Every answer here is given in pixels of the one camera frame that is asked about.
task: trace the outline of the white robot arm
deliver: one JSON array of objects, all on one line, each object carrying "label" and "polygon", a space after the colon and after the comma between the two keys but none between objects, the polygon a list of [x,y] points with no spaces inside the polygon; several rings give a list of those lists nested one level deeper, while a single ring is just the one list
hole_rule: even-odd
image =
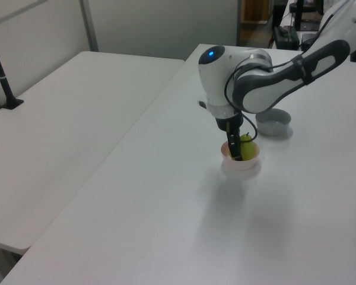
[{"label": "white robot arm", "polygon": [[261,49],[231,52],[214,46],[199,59],[199,75],[207,109],[220,129],[227,131],[228,146],[238,159],[241,112],[260,113],[290,93],[333,70],[356,50],[356,0],[340,0],[323,16],[321,28],[306,53],[282,67],[272,66]]}]

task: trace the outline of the table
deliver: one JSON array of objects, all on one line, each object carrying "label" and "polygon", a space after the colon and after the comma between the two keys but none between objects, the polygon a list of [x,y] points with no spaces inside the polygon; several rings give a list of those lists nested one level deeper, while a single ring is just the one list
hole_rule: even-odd
[{"label": "table", "polygon": [[182,64],[83,52],[0,110],[0,248],[25,253]]},{"label": "table", "polygon": [[[222,166],[225,133],[196,104],[208,48],[195,49],[2,285],[356,284],[356,64],[281,101],[290,131],[258,136],[258,164],[236,172]],[[267,52],[274,65],[298,54]]]}]

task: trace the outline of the bowl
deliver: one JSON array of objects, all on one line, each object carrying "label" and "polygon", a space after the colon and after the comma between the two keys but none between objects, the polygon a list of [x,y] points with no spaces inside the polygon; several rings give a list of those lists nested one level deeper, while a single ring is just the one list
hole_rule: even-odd
[{"label": "bowl", "polygon": [[222,146],[221,146],[221,154],[223,156],[223,163],[225,166],[228,168],[234,169],[234,170],[247,170],[255,166],[257,162],[257,157],[259,156],[260,153],[260,148],[257,144],[253,143],[256,149],[256,154],[254,158],[250,160],[244,160],[244,161],[238,161],[238,160],[232,160],[230,157],[230,149],[228,148],[228,141],[226,141]]},{"label": "bowl", "polygon": [[290,121],[290,114],[280,109],[270,109],[256,115],[257,130],[265,135],[284,134]]}]

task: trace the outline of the white wall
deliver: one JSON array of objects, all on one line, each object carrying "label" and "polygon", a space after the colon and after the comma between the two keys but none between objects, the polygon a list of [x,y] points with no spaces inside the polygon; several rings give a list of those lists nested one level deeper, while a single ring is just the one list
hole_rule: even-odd
[{"label": "white wall", "polygon": [[84,50],[79,0],[47,0],[0,24],[0,60],[16,97]]},{"label": "white wall", "polygon": [[99,51],[187,59],[236,45],[238,0],[89,0]]}]

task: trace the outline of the gray bowl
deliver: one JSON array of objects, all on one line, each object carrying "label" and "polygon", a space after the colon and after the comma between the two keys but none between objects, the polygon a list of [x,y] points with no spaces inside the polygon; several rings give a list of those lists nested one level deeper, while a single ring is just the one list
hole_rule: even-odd
[{"label": "gray bowl", "polygon": [[257,130],[265,135],[286,133],[290,121],[289,113],[280,109],[270,109],[256,115]]}]

